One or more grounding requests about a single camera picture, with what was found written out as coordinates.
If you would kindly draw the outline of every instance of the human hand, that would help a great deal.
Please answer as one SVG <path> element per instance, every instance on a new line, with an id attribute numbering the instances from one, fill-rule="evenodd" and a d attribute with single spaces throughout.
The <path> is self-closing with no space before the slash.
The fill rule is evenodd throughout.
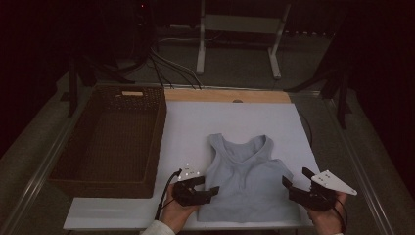
<path id="1" fill-rule="evenodd" d="M 161 222 L 171 228 L 174 233 L 180 232 L 192 212 L 195 212 L 200 206 L 182 207 L 174 201 L 172 195 L 173 185 L 168 185 L 167 197 L 164 200 Z"/>
<path id="2" fill-rule="evenodd" d="M 343 216 L 345 209 L 342 206 L 346 202 L 347 194 L 337 192 L 338 201 L 335 204 L 336 210 Z M 307 209 L 308 217 L 314 224 L 319 235 L 333 235 L 342 232 L 342 218 L 334 210 L 313 211 Z"/>

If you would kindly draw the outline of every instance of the white sleeve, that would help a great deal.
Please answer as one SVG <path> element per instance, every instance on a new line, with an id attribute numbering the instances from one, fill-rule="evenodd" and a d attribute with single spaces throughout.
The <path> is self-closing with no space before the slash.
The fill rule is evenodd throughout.
<path id="1" fill-rule="evenodd" d="M 164 223 L 154 220 L 141 235 L 175 235 L 175 233 Z"/>

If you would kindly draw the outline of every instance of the brown basket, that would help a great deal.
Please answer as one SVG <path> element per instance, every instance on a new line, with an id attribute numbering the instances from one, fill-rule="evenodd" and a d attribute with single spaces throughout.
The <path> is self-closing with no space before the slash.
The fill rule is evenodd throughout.
<path id="1" fill-rule="evenodd" d="M 153 197 L 165 115 L 161 88 L 96 86 L 49 181 L 72 197 Z"/>

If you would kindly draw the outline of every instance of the gray tank top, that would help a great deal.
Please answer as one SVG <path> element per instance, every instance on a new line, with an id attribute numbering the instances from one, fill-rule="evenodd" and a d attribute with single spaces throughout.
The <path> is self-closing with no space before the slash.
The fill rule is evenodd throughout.
<path id="1" fill-rule="evenodd" d="M 205 174 L 207 189 L 220 186 L 210 204 L 201 206 L 198 221 L 269 222 L 300 220 L 297 204 L 288 199 L 282 176 L 293 175 L 281 160 L 272 160 L 273 141 L 256 136 L 245 144 L 226 141 L 212 134 L 216 151 Z"/>

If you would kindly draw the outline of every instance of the dark background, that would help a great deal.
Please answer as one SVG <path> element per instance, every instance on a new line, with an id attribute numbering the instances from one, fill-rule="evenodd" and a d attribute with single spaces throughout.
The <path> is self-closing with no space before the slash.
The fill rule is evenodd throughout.
<path id="1" fill-rule="evenodd" d="M 122 48 L 114 46 L 114 37 L 105 34 L 102 2 L 0 2 L 0 156 L 56 92 L 55 82 L 68 71 L 68 57 L 74 48 L 103 61 L 114 61 L 123 55 Z M 248 0 L 241 1 L 240 7 L 233 6 L 232 1 L 212 2 L 207 10 L 214 13 L 231 9 L 235 15 L 281 14 L 271 8 L 256 8 Z M 349 85 L 357 92 L 363 110 L 414 196 L 415 21 L 409 1 L 293 2 L 295 8 L 287 21 L 289 34 L 306 31 L 333 37 L 337 33 L 317 73 L 341 61 L 352 65 Z M 156 6 L 157 26 L 199 23 L 199 1 L 160 0 L 146 4 Z M 321 13 L 320 17 L 314 18 L 312 12 Z M 125 22 L 128 18 L 119 24 L 130 27 Z M 118 39 L 131 36 L 128 31 L 138 33 L 137 40 L 145 37 L 142 31 L 127 29 Z"/>

